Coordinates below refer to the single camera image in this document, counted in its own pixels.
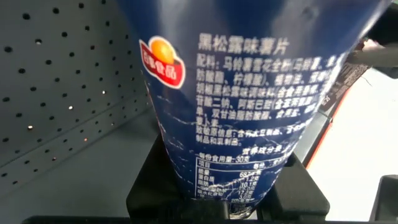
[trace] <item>pegboard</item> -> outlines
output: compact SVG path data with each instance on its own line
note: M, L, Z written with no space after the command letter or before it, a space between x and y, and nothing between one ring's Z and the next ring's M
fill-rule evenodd
M0 2L0 197L150 107L116 1Z

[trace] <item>logo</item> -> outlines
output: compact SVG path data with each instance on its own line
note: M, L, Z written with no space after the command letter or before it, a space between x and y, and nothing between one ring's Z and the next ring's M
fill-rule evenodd
M175 53L173 46L159 36L150 38L148 45L139 40L145 69L164 85L174 89L181 88L185 79L185 65Z

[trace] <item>shelf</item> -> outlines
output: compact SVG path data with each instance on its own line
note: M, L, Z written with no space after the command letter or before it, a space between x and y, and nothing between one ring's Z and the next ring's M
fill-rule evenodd
M319 112L315 113L314 119L306 128L302 138L294 149L294 153L301 162L305 162L309 159L308 157L311 157L308 153L318 145L319 135L323 135L328 123L328 117Z
M0 199L2 223L33 215L128 217L126 197L158 135L152 110Z

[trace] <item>black holder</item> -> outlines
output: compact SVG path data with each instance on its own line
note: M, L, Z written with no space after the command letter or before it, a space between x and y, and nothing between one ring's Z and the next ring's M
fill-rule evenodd
M158 136L127 197L133 223L228 220L228 203L190 200L178 191L175 172ZM292 154L257 209L258 220L324 220L329 203Z
M398 175L382 176L370 221L398 221Z

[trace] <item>potato chip canister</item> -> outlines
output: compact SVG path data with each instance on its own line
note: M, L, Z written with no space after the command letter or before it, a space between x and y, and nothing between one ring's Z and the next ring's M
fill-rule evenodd
M390 3L119 0L181 193L247 217Z

